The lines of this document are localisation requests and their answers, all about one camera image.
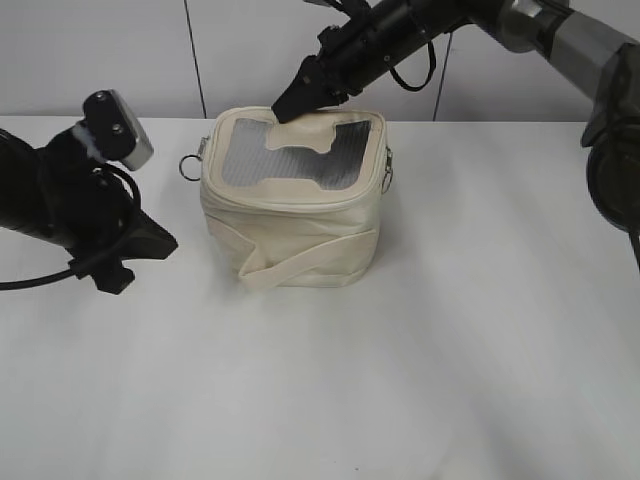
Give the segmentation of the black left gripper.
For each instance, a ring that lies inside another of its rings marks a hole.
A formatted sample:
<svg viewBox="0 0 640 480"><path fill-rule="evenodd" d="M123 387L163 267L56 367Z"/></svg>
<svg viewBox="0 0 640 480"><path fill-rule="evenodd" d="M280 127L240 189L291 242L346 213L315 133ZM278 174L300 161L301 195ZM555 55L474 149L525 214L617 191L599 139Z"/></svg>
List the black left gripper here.
<svg viewBox="0 0 640 480"><path fill-rule="evenodd" d="M89 157L88 147L71 132L57 134L37 150L37 185L54 233L75 265L96 265L119 255L121 260L165 260L177 240L141 211L141 194L122 169ZM92 270L96 288L121 294L134 272L119 259Z"/></svg>

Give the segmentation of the black silver robot arm right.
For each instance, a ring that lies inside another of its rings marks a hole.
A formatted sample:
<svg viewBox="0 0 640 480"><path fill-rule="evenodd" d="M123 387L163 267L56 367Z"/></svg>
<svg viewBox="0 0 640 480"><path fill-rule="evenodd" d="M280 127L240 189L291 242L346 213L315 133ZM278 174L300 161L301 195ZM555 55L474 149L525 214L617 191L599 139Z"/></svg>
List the black silver robot arm right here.
<svg viewBox="0 0 640 480"><path fill-rule="evenodd" d="M639 232L639 43L566 1L333 1L325 28L272 111L281 123L362 93L434 38L474 24L506 50L535 51L593 103L581 145L587 186L613 226Z"/></svg>

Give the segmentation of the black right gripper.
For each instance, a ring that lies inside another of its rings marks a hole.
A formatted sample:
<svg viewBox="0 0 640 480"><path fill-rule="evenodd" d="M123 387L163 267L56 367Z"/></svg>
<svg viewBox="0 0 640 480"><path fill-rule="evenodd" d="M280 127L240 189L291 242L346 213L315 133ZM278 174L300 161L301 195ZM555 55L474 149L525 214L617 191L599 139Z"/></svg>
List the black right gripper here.
<svg viewBox="0 0 640 480"><path fill-rule="evenodd" d="M347 34L327 28L320 50L306 57L291 84L271 107L279 123L289 123L324 106L339 106L383 75L392 56L390 29L367 27Z"/></svg>

